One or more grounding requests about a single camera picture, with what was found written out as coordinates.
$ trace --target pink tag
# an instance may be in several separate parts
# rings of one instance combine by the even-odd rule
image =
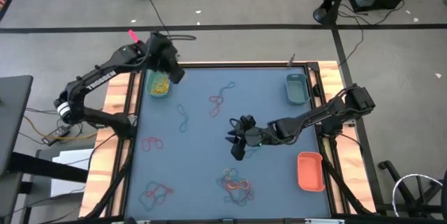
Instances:
[[[133,32],[133,30],[131,30],[131,29],[129,29],[129,35],[131,36],[131,38],[132,38],[132,40],[135,42],[135,43],[138,43],[138,37],[137,37],[137,35],[135,35],[135,32]]]

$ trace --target blue tabletop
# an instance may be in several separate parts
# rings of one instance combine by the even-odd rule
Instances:
[[[230,118],[251,114],[257,126],[265,127],[273,119],[310,110],[310,103],[287,103],[286,76],[294,73],[304,70],[186,69],[183,80],[170,85],[166,98],[152,98],[145,92],[126,216],[137,220],[328,217],[326,192],[308,192],[298,186],[298,154],[318,151],[313,127],[304,129],[294,145],[262,146],[242,161],[231,156],[232,144],[225,140],[232,129]],[[210,96],[219,95],[231,82],[234,88],[221,92],[219,113],[210,114],[216,106]],[[183,126],[181,108],[188,118]],[[249,182],[250,197],[243,204],[229,200],[219,183],[225,180],[224,170],[231,168],[237,170],[236,179]],[[234,194],[247,196],[242,189]]]

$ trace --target floor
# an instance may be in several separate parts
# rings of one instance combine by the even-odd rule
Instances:
[[[167,25],[209,24],[314,24],[312,11],[322,0],[153,0]],[[443,0],[405,0],[384,24],[447,24]],[[385,11],[366,19],[379,21]],[[356,24],[340,18],[338,24]],[[149,2],[141,0],[13,0],[0,21],[5,28],[83,28],[159,26]],[[0,33],[0,76],[33,75],[29,107],[51,110],[52,101],[67,82],[107,61],[121,45],[131,43],[126,32],[101,33]],[[182,31],[197,36],[195,42],[178,42],[182,61],[295,60],[339,61],[331,30],[208,30]],[[339,30],[345,55],[360,40],[360,30]],[[147,32],[139,32],[147,37]],[[365,30],[365,41],[348,61],[354,82],[367,87],[377,107],[365,117],[366,132],[375,163],[391,160],[402,174],[423,173],[442,177],[447,163],[446,29]],[[105,86],[87,97],[86,105],[101,108]],[[54,130],[57,118],[28,115],[43,132]],[[94,129],[86,126],[87,133]],[[38,136],[23,124],[22,133]],[[92,144],[94,140],[68,143]],[[44,146],[19,137],[16,151],[35,154]],[[385,202],[393,182],[377,171]],[[411,191],[416,194],[416,183]],[[17,209],[23,205],[23,197]],[[79,202],[57,207],[36,207],[31,223],[60,217]],[[73,212],[68,219],[75,219]],[[18,222],[17,214],[13,219]]]

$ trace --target white paper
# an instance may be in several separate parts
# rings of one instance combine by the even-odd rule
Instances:
[[[54,157],[52,161],[61,164],[69,164],[78,160],[83,160],[74,164],[70,164],[70,166],[87,170],[89,165],[88,158],[90,157],[92,151],[93,149],[61,151],[59,157]],[[85,184],[80,182],[51,179],[50,196],[54,197],[68,193],[81,193],[84,192],[84,187]]]

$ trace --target orange tray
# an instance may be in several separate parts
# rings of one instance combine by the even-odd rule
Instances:
[[[323,157],[316,152],[303,151],[298,154],[298,185],[306,191],[321,192],[323,184]]]

